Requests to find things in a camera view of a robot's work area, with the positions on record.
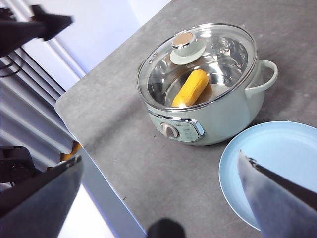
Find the stainless steel inner pot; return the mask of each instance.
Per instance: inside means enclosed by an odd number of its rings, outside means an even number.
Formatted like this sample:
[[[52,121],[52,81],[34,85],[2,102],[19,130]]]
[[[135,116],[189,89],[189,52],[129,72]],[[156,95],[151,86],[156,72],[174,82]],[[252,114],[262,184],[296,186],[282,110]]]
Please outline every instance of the stainless steel inner pot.
[[[171,62],[173,48],[171,37],[160,45],[141,65],[138,88],[143,99],[151,106],[164,111],[177,110],[171,103],[195,69],[207,72],[209,83],[217,85],[217,95],[205,102],[182,108],[182,110],[201,107],[225,96],[237,87],[253,69],[257,50],[252,37],[243,29],[223,24],[204,24],[186,32],[195,34],[203,41],[206,49],[195,61],[176,65]]]

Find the lid knob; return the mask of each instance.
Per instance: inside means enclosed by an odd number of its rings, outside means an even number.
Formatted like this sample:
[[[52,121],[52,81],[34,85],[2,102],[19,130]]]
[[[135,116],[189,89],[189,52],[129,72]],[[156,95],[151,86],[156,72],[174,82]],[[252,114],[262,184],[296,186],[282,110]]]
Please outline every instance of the lid knob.
[[[183,32],[173,40],[173,51],[170,54],[170,60],[174,64],[188,64],[198,59],[205,51],[203,41],[197,40],[192,32]]]

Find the light blue plate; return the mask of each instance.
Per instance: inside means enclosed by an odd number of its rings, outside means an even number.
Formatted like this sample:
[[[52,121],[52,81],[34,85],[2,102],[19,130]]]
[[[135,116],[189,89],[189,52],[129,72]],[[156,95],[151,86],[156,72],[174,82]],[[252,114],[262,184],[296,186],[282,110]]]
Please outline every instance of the light blue plate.
[[[225,148],[219,164],[219,181],[233,211],[257,230],[259,226],[243,192],[237,170],[238,151],[265,168],[317,192],[317,129],[289,121],[252,126]]]

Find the yellow corn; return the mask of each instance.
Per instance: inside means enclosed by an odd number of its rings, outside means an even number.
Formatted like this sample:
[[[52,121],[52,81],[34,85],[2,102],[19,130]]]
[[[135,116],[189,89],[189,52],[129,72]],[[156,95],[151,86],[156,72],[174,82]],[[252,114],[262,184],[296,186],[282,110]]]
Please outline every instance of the yellow corn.
[[[195,103],[208,84],[208,76],[202,69],[194,70],[173,100],[172,107],[188,107]]]

